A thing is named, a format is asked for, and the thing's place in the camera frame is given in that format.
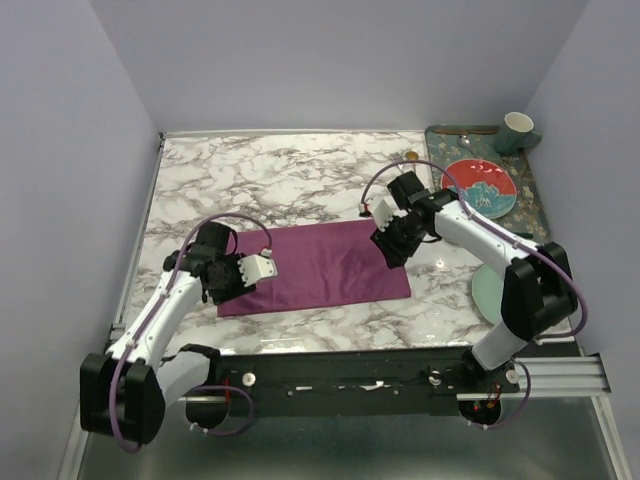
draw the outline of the purple towel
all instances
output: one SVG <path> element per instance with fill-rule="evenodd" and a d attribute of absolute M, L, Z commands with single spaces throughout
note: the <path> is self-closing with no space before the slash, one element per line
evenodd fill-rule
<path fill-rule="evenodd" d="M 218 306 L 218 315 L 288 312 L 411 296 L 404 268 L 389 270 L 369 239 L 372 220 L 322 223 L 271 230 L 278 277 Z M 238 251 L 251 255 L 265 245 L 261 230 L 241 232 Z"/>

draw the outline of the white wall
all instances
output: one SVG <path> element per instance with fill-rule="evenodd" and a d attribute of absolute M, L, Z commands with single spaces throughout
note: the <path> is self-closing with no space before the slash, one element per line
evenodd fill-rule
<path fill-rule="evenodd" d="M 158 147 L 86 0 L 0 2 L 0 476 L 57 477 Z"/>
<path fill-rule="evenodd" d="M 527 112 L 553 236 L 569 253 L 629 460 L 640 477 L 640 3 L 592 0 Z"/>
<path fill-rule="evenodd" d="M 164 131 L 425 128 L 523 109 L 584 0 L 91 0 Z"/>

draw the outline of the red plate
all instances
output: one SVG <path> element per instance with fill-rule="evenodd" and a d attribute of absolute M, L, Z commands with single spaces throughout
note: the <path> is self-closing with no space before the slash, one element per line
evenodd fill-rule
<path fill-rule="evenodd" d="M 492 162 L 477 158 L 458 160 L 447 167 L 469 204 L 487 218 L 506 215 L 516 204 L 518 191 L 507 172 Z M 443 175 L 442 188 L 453 188 Z"/>

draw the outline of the green tray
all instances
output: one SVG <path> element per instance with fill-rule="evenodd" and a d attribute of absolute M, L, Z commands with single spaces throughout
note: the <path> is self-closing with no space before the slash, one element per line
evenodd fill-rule
<path fill-rule="evenodd" d="M 493 138 L 497 131 L 498 125 L 432 125 L 425 130 L 429 161 L 446 168 L 453 162 L 472 157 L 468 150 L 458 146 L 458 136 L 468 135 L 471 150 L 482 159 L 500 166 L 518 190 L 513 209 L 494 221 L 512 232 L 530 233 L 536 242 L 544 243 L 549 240 L 549 226 L 527 155 L 524 151 L 514 157 L 496 153 Z M 431 173 L 438 188 L 442 174 L 434 168 Z"/>

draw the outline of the marble countertop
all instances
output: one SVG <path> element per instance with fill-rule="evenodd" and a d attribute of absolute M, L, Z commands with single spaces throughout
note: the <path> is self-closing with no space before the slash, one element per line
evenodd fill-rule
<path fill-rule="evenodd" d="M 408 150 L 426 158 L 422 132 L 168 139 L 126 323 L 151 297 L 164 258 L 203 217 L 243 212 L 273 227 L 355 220 L 366 182 L 390 155 Z M 416 168 L 432 187 L 429 169 Z M 387 196 L 384 187 L 398 173 L 383 174 L 371 195 Z M 407 262 L 409 299 L 224 319 L 212 304 L 200 304 L 185 317 L 168 352 L 186 343 L 226 354 L 470 345 L 491 329 L 471 298 L 471 277 L 481 264 L 442 241 L 421 246 Z M 567 322 L 556 328 L 566 330 Z"/>

